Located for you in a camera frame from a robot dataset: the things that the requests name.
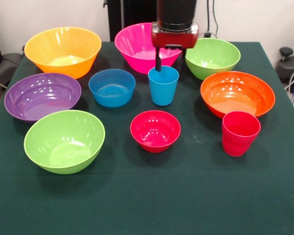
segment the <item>green bowl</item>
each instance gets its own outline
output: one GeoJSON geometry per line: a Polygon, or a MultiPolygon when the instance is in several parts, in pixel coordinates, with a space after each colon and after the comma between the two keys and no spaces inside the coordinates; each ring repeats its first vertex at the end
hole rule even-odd
{"type": "Polygon", "coordinates": [[[74,174],[96,158],[105,130],[94,115],[65,110],[47,115],[27,132],[24,150],[41,168],[56,174],[74,174]]]}
{"type": "Polygon", "coordinates": [[[241,53],[232,43],[216,38],[200,38],[186,52],[186,64],[195,77],[206,77],[232,70],[241,59],[241,53]]]}

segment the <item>blue cup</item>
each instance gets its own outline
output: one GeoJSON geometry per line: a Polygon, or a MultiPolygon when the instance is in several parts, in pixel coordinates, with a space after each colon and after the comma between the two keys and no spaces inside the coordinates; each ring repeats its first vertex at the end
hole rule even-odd
{"type": "Polygon", "coordinates": [[[135,78],[129,72],[109,69],[93,75],[88,86],[98,104],[115,108],[131,100],[135,84],[135,78]]]}
{"type": "Polygon", "coordinates": [[[161,71],[152,68],[148,73],[151,100],[159,106],[173,102],[179,73],[170,66],[162,66],[161,71]]]}

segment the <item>dark green tablecloth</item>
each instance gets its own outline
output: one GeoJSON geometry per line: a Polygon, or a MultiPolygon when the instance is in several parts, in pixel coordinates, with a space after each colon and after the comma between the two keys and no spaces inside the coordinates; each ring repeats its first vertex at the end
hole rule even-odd
{"type": "MultiPolygon", "coordinates": [[[[174,102],[150,100],[147,76],[133,71],[112,43],[103,43],[90,73],[79,79],[77,109],[101,119],[106,139],[97,159],[76,175],[46,172],[25,155],[29,124],[0,103],[0,235],[195,235],[294,234],[294,108],[259,43],[235,43],[242,59],[235,70],[270,84],[274,108],[241,158],[221,148],[221,120],[204,105],[200,82],[188,68],[174,102]],[[123,107],[98,106],[88,90],[96,71],[125,69],[137,81],[123,107]],[[143,151],[129,132],[140,112],[162,109],[181,123],[179,140],[166,152],[143,151]]],[[[40,72],[23,59],[11,84],[40,72]]]]}

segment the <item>orange bowl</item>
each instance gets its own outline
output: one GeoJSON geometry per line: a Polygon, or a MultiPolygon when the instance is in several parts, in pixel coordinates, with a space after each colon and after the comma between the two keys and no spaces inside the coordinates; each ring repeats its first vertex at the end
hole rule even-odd
{"type": "Polygon", "coordinates": [[[220,118],[232,111],[260,117],[275,103],[274,92],[266,82],[238,71],[210,75],[202,82],[200,93],[211,112],[220,118]]]}
{"type": "Polygon", "coordinates": [[[25,45],[24,53],[43,72],[56,72],[75,79],[92,67],[101,49],[94,32],[79,27],[60,27],[43,31],[25,45]]]}

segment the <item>magenta bowl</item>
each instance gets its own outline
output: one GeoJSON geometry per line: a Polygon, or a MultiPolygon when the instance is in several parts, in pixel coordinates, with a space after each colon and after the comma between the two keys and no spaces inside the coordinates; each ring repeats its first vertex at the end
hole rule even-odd
{"type": "Polygon", "coordinates": [[[44,116],[71,109],[82,93],[74,78],[59,73],[40,73],[15,83],[5,94],[7,112],[22,121],[35,122],[44,116]]]}
{"type": "MultiPolygon", "coordinates": [[[[137,72],[148,74],[156,66],[156,49],[151,41],[152,23],[138,23],[122,29],[114,43],[128,64],[137,72]]],[[[172,66],[181,50],[160,49],[161,65],[172,66]]]]}

